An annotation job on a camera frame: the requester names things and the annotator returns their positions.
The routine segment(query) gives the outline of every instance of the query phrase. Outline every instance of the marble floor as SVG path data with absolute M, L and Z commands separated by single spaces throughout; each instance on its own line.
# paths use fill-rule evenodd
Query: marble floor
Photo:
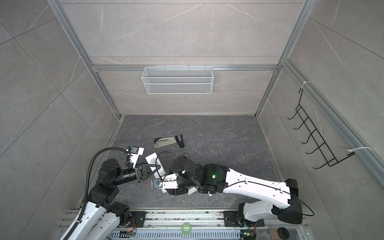
M 154 139 L 183 134 L 185 148 L 177 144 L 154 148 Z M 184 155 L 199 164 L 216 163 L 253 177 L 278 180 L 268 154 L 262 132 L 254 116 L 125 116 L 114 142 L 115 147 L 144 148 L 139 161 L 154 152 L 170 151 Z M 111 153 L 121 166 L 125 157 Z M 174 158 L 165 153 L 160 157 L 165 170 Z M 237 208 L 242 202 L 255 199 L 237 194 L 172 196 L 151 188 L 151 181 L 130 182 L 119 186 L 116 201 L 131 208 Z

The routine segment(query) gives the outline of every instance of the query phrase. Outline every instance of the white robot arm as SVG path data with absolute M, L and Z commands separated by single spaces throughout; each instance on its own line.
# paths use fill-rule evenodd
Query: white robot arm
M 113 149 L 132 155 L 123 149 Z M 99 151 L 94 159 L 104 150 Z M 138 157 L 142 150 L 137 148 L 135 153 Z M 116 159 L 103 162 L 98 182 L 86 195 L 84 211 L 82 209 L 61 240 L 104 240 L 117 226 L 127 226 L 132 222 L 127 205 L 112 203 L 119 192 L 116 186 L 134 180 L 141 182 L 161 168 L 159 164 L 136 163 L 136 160 L 135 156 L 135 164 L 132 164 L 127 158 L 125 169 Z M 303 218 L 296 180 L 267 181 L 218 164 L 202 166 L 185 156 L 178 157 L 164 176 L 153 179 L 152 188 L 165 189 L 171 195 L 186 194 L 195 189 L 202 194 L 233 193 L 261 200 L 239 205 L 237 215 L 231 216 L 239 227 L 255 224 L 265 217 L 277 216 L 281 221 L 293 224 L 301 224 Z M 102 220 L 94 226 L 99 218 Z

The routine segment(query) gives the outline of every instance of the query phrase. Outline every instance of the black cable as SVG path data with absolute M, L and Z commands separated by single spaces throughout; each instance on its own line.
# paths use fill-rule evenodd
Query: black cable
M 85 206 L 87 205 L 87 197 L 88 197 L 88 190 L 89 190 L 89 180 L 91 178 L 91 171 L 92 171 L 92 166 L 93 166 L 93 163 L 95 162 L 95 159 L 103 152 L 105 151 L 109 151 L 109 150 L 119 150 L 119 151 L 122 151 L 124 152 L 126 155 L 127 155 L 127 159 L 129 158 L 128 156 L 128 152 L 125 151 L 124 149 L 122 148 L 119 148 L 119 147 L 108 147 L 108 148 L 104 148 L 100 151 L 98 151 L 95 156 L 93 156 L 92 160 L 91 160 L 91 163 L 89 164 L 89 167 L 88 167 L 88 173 L 87 173 L 87 178 L 86 178 L 86 182 L 85 182 L 85 191 L 84 191 L 84 199 L 83 199 L 83 207 L 81 208 L 80 210 L 80 213 L 79 213 L 79 217 L 77 218 L 77 222 L 75 222 L 73 224 L 73 226 L 71 227 L 71 229 L 69 230 L 69 232 L 67 233 L 67 235 L 65 235 L 64 239 L 63 240 L 68 240 L 68 238 L 71 236 L 71 234 L 73 233 L 73 231 L 75 230 L 75 228 L 77 227 L 77 225 L 80 223 L 81 221 L 81 218 L 83 217 L 84 215 L 84 211 L 85 211 Z
M 216 192 L 218 192 L 218 191 L 221 191 L 221 190 L 223 190 L 223 189 L 225 189 L 225 188 L 227 188 L 227 187 L 231 187 L 231 186 L 233 186 L 233 185 L 235 185 L 235 184 L 242 183 L 242 182 L 255 183 L 255 184 L 258 184 L 258 185 L 261 185 L 261 186 L 264 186 L 264 187 L 269 187 L 269 188 L 275 189 L 275 190 L 277 190 L 277 191 L 281 191 L 281 190 L 278 189 L 278 188 L 271 187 L 271 186 L 268 186 L 268 185 L 265 185 L 265 184 L 261 184 L 261 183 L 258 183 L 258 182 L 239 181 L 239 182 L 235 182 L 235 183 L 233 183 L 233 184 L 231 184 L 231 185 L 228 185 L 228 186 L 226 186 L 226 187 L 224 187 L 224 188 L 222 188 L 222 189 L 219 189 L 219 190 L 217 190 L 217 191 L 214 191 L 214 192 L 212 192 L 211 194 L 216 193 Z M 296 197 L 295 195 L 292 195 L 292 194 L 290 194 L 289 192 L 286 192 L 286 191 L 281 191 L 281 192 L 285 192 L 286 194 L 289 194 L 289 195 L 291 195 L 292 197 L 296 198 L 297 200 L 299 200 L 302 204 L 304 204 L 304 205 L 305 205 L 305 206 L 312 212 L 312 215 L 303 214 L 304 216 L 310 216 L 310 217 L 314 216 L 314 211 L 313 211 L 308 205 L 306 205 L 303 201 L 301 201 L 298 197 Z
M 158 156 L 157 156 L 157 158 L 156 158 L 156 160 L 155 160 L 155 164 L 157 163 L 157 160 L 159 159 L 159 156 L 160 156 L 162 153 L 165 153 L 165 152 L 172 154 L 172 155 L 176 158 L 177 162 L 179 162 L 179 160 L 177 159 L 177 157 L 176 157 L 173 153 L 168 152 L 168 151 L 162 151 L 161 153 L 158 154 Z M 157 172 L 157 174 L 159 175 L 159 178 L 161 179 L 160 174 L 159 174 L 159 170 L 158 170 L 157 168 L 156 168 L 156 172 Z
M 130 157 L 131 157 L 131 146 L 128 146 L 128 149 L 127 149 L 127 159 L 125 161 L 125 165 L 127 166 L 127 168 L 130 168 L 131 165 L 129 164 L 130 163 Z
M 168 170 L 168 172 L 164 175 L 163 179 L 161 180 L 161 182 L 164 182 L 164 179 L 166 178 L 166 176 L 168 175 L 168 173 L 170 172 L 170 168 Z

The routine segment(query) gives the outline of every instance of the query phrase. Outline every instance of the wire mesh basket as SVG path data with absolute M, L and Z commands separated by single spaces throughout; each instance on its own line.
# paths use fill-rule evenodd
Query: wire mesh basket
M 148 94 L 212 93 L 211 67 L 146 67 L 142 80 Z

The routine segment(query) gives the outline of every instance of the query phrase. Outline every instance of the black corrugated cable conduit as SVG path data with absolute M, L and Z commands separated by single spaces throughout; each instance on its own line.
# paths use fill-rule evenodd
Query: black corrugated cable conduit
M 98 151 L 98 152 L 95 154 L 95 156 L 93 156 L 93 158 L 92 158 L 92 160 L 91 160 L 91 163 L 89 164 L 89 167 L 88 167 L 87 179 L 86 179 L 86 182 L 85 182 L 85 191 L 84 191 L 83 207 L 82 207 L 81 210 L 80 210 L 80 214 L 79 214 L 79 217 L 77 218 L 77 222 L 74 223 L 74 225 L 71 227 L 71 230 L 69 230 L 69 232 L 67 233 L 67 235 L 65 235 L 64 240 L 68 240 L 68 238 L 71 236 L 71 234 L 73 233 L 73 231 L 76 229 L 77 225 L 80 223 L 81 218 L 82 218 L 83 215 L 84 215 L 85 206 L 87 205 L 87 196 L 88 196 L 88 190 L 89 190 L 89 179 L 91 178 L 91 171 L 92 171 L 93 163 L 95 162 L 95 159 L 96 159 L 101 153 L 103 153 L 103 152 L 105 152 L 105 151 L 109 151 L 109 150 L 119 150 L 119 151 L 124 152 L 124 153 L 127 155 L 127 162 L 129 161 L 129 155 L 128 155 L 128 152 L 125 151 L 125 150 L 122 149 L 122 148 L 119 148 L 119 147 L 108 147 L 108 148 L 104 148 L 104 149 Z

